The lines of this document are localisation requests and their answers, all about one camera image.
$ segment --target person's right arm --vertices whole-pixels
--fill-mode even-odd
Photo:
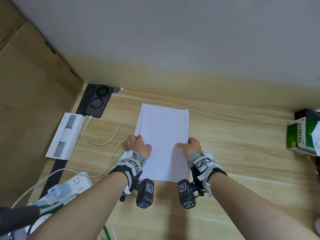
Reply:
[[[179,143],[178,147],[185,158],[190,153],[201,153],[201,145],[194,138],[189,138],[189,144]],[[276,205],[225,174],[214,173],[208,183],[213,196],[246,240],[319,239]]]

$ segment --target green box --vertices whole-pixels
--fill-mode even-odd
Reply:
[[[311,133],[315,129],[318,120],[303,117],[288,122],[287,126],[287,148],[302,154],[316,156]]]

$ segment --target magnetic ring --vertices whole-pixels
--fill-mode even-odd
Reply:
[[[103,105],[103,100],[99,97],[96,97],[94,100],[91,101],[91,107],[94,109],[98,109]]]
[[[96,94],[98,97],[103,98],[109,94],[109,88],[106,86],[99,87]]]

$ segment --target forearm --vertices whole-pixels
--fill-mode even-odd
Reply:
[[[96,239],[127,184],[122,172],[111,173],[52,215],[28,239]]]
[[[277,206],[230,177],[215,173],[208,182],[213,196],[246,240],[319,239]]]

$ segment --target human hand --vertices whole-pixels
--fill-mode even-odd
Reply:
[[[186,159],[190,153],[201,153],[200,142],[194,137],[189,137],[188,144],[177,143],[177,146],[178,148],[182,149],[182,153]]]
[[[150,157],[152,146],[150,144],[144,144],[142,135],[129,135],[128,139],[126,139],[125,142],[127,144],[128,151],[134,150],[144,158]]]

